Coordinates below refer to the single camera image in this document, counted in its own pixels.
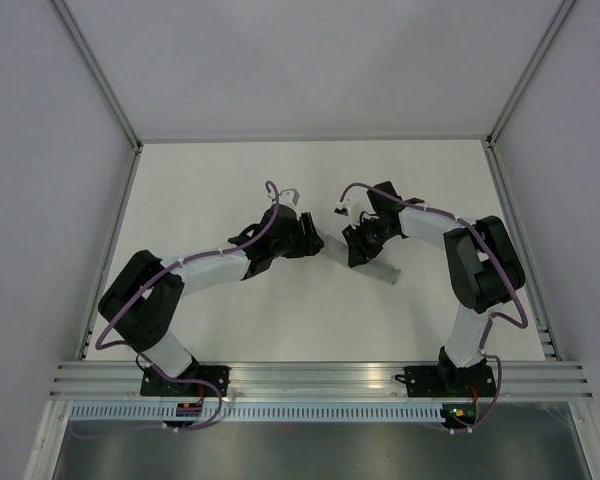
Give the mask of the grey cloth napkin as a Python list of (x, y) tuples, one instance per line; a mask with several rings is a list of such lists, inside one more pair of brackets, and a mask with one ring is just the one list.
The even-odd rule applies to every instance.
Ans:
[(320, 233), (319, 236), (324, 243), (321, 254), (335, 263), (361, 275), (390, 285), (395, 285), (398, 282), (401, 275), (400, 269), (378, 259), (373, 259), (367, 264), (350, 267), (348, 265), (348, 246), (342, 240), (331, 235)]

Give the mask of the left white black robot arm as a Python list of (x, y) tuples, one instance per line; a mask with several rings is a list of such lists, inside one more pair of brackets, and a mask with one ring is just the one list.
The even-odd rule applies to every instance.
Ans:
[(170, 331), (180, 301), (207, 288), (251, 279), (278, 258), (312, 257), (324, 248), (311, 215), (272, 206), (258, 223), (219, 248), (182, 259), (136, 252), (98, 303), (98, 313), (122, 341), (159, 370), (175, 395), (198, 384), (199, 362)]

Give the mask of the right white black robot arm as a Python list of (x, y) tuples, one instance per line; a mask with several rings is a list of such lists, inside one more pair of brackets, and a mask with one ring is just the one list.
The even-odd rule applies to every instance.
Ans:
[(494, 397), (499, 376), (485, 352), (493, 323), (501, 318), (519, 329), (529, 324), (517, 295), (525, 272), (503, 221), (496, 216), (466, 220), (421, 199), (403, 199), (389, 181), (365, 190), (369, 210), (346, 195), (335, 209), (349, 221), (342, 232), (349, 267), (369, 264), (394, 238), (415, 238), (444, 252), (458, 301), (451, 335), (436, 365), (405, 367), (396, 381), (410, 398)]

